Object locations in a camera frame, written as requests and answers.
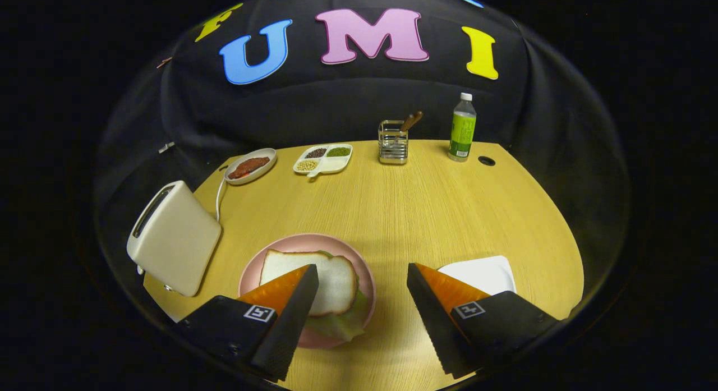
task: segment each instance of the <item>wooden table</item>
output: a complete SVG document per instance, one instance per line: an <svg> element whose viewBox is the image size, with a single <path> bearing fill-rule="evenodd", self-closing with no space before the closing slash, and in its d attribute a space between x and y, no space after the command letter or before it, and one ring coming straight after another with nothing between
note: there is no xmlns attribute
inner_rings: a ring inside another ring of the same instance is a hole
<svg viewBox="0 0 718 391"><path fill-rule="evenodd" d="M356 141L349 165L311 180L292 171L308 146L277 151L269 173L227 187L223 233L195 297L144 287L174 320L216 295L237 297L244 266L264 246L295 233L325 233L353 246L374 273L377 303L366 334L329 350L298 348L289 389L439 389L444 375L406 288L408 263L503 255L520 296L565 319L583 291L581 256L568 225L541 186L499 145L476 142L469 160L446 155L445 140L412 140L405 165L380 164L376 141ZM485 155L495 166L479 163ZM225 164L236 158L228 159ZM222 173L195 192L215 215Z"/></svg>

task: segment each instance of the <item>plastic bottle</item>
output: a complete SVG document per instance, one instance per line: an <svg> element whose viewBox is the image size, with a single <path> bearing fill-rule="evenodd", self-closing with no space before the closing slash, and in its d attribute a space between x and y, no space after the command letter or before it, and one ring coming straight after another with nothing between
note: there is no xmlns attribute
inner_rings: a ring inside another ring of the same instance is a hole
<svg viewBox="0 0 718 391"><path fill-rule="evenodd" d="M476 110L471 105L472 95L461 93L461 102L454 108L454 118L451 125L451 143L449 144L449 158L464 162L469 159L471 143L474 141L474 128L476 127Z"/></svg>

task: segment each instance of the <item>utensil holder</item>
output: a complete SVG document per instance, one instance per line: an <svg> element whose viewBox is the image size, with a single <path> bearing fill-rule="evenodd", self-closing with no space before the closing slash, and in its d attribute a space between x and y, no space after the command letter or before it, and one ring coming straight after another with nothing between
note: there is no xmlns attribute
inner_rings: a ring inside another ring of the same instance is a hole
<svg viewBox="0 0 718 391"><path fill-rule="evenodd" d="M408 131L402 132L402 120L379 123L379 162L406 164L408 160Z"/></svg>

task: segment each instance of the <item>white toaster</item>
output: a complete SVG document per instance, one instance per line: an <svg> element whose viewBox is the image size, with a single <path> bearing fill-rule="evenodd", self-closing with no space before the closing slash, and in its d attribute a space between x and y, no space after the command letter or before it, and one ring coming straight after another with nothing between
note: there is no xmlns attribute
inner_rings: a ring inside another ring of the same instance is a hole
<svg viewBox="0 0 718 391"><path fill-rule="evenodd" d="M184 181L152 197L127 240L127 253L142 270L183 296L197 294L222 227Z"/></svg>

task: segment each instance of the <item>letter u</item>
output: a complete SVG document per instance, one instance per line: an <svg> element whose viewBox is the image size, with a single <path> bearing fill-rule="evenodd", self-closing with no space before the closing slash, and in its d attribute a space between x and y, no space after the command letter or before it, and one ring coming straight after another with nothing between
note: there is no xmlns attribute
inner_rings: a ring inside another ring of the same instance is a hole
<svg viewBox="0 0 718 391"><path fill-rule="evenodd" d="M264 26L259 33L267 36L269 55L265 61L256 66L249 66L245 51L245 44L251 36L245 35L226 44L220 49L224 58L225 76L232 84L244 85L265 79L277 71L289 53L287 49L287 26L292 20L278 21L271 25Z"/></svg>

